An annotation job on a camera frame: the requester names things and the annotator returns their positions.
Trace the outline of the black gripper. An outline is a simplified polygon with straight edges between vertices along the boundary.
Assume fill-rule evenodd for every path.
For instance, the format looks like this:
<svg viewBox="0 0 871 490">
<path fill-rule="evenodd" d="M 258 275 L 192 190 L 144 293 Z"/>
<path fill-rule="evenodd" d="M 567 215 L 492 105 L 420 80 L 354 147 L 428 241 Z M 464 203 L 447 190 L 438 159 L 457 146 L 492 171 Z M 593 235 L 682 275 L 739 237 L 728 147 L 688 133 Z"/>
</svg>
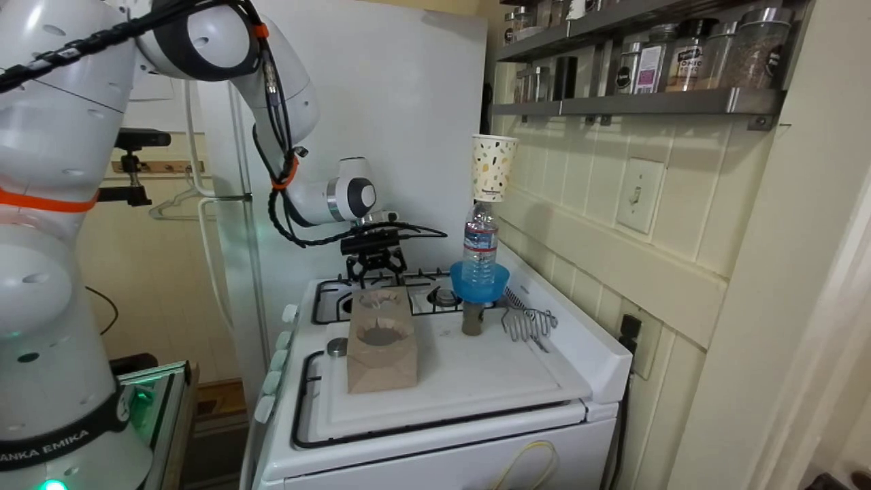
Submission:
<svg viewBox="0 0 871 490">
<path fill-rule="evenodd" d="M 354 231 L 350 241 L 340 242 L 340 253 L 347 259 L 347 275 L 352 283 L 364 280 L 363 263 L 388 263 L 393 278 L 404 278 L 407 259 L 400 256 L 400 235 L 396 230 L 377 230 L 377 231 Z"/>
</svg>

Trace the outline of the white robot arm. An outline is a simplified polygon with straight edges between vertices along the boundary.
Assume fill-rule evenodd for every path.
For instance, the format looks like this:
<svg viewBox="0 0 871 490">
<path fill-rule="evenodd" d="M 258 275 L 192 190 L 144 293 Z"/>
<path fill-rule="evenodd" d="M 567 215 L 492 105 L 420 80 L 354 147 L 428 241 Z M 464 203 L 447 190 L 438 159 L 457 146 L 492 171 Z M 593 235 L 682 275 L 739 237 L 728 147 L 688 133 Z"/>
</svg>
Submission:
<svg viewBox="0 0 871 490">
<path fill-rule="evenodd" d="M 115 150 L 163 147 L 124 122 L 133 80 L 230 83 L 253 112 L 271 211 L 296 227 L 359 222 L 359 159 L 302 178 L 307 71 L 253 0 L 0 0 L 0 490 L 137 490 L 154 449 L 109 369 L 73 242 L 115 190 Z"/>
</svg>

